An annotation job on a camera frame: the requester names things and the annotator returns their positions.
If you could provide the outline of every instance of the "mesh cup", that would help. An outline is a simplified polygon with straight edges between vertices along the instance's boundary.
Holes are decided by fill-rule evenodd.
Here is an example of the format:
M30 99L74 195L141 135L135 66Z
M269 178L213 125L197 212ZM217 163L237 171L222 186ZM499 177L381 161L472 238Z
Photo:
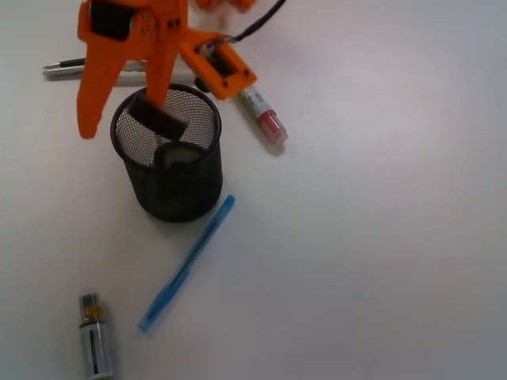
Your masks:
M213 207L222 190L218 109L200 91L171 84L166 106L189 121L181 139L175 141L157 135L128 114L128 106L145 93L146 89L133 93L116 110L112 144L147 212L167 222L199 218Z

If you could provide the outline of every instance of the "orange bracket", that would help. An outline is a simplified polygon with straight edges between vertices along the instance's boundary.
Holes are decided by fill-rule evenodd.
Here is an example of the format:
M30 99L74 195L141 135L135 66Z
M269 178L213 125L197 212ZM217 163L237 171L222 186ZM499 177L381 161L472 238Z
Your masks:
M252 0L232 2L239 7L253 3ZM97 21L92 17L99 6L107 10L101 12ZM111 32L111 25L118 24L126 31L125 38ZM147 96L159 107L164 106L178 52L219 99L251 86L257 80L255 73L229 44L218 44L215 49L215 54L228 66L227 74L218 72L202 53L203 45L219 37L217 33L188 27L188 0L83 2L79 10L78 38L88 48L77 100L81 136L92 139L97 133L102 110L128 60L147 61Z

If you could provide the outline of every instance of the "black cable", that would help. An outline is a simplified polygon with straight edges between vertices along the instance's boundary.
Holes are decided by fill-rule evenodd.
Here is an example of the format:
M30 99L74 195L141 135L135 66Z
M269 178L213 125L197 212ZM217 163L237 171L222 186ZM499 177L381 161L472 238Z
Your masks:
M254 34L257 30L259 30L268 20L273 17L273 15L281 8L281 6L286 2L286 0L278 0L275 5L261 18L259 18L257 21L255 21L251 26L246 28L242 33L238 34L237 36L226 36L219 38L210 44L208 44L209 47L213 45L218 44L225 44L230 43L233 44L234 42L239 42L243 40L245 37L248 37L252 34Z
M285 3L286 0L278 0L275 5L261 18L255 21L251 26L245 29L245 31L237 36L231 37L229 42L239 42L243 38L248 37L254 34L258 29L260 29L268 20L273 17L273 15L281 8L281 6Z

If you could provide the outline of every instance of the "black rubber pad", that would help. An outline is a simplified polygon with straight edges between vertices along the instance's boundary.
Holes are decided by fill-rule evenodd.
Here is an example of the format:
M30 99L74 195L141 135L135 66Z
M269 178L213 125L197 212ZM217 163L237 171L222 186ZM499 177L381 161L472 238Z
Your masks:
M101 36L125 41L130 33L131 20L135 12L136 8L94 0L90 9L92 30Z
M172 109L159 109L144 97L138 97L128 107L128 113L146 128L166 139L179 140L189 122Z

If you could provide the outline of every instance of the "blue pen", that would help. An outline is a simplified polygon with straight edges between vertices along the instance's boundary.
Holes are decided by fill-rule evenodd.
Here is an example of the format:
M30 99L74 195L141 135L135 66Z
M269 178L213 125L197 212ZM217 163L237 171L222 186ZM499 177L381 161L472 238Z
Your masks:
M144 314L143 319L138 324L138 327L142 331L147 331L151 325L153 325L154 320L160 314L160 312L166 307L166 305L173 299L174 295L177 293L180 286L189 276L190 268L193 263L196 262L197 257L202 252L206 243L208 243L209 239L213 236L216 229L219 227L220 223L225 219L229 211L234 206L235 198L233 196L228 196L223 202L223 205L216 212L213 219L210 221L204 232L199 236L193 247L190 249L189 254L183 260L180 267L176 270L173 276L170 278L169 282L162 288L160 293L157 294L157 297L151 303L150 309Z

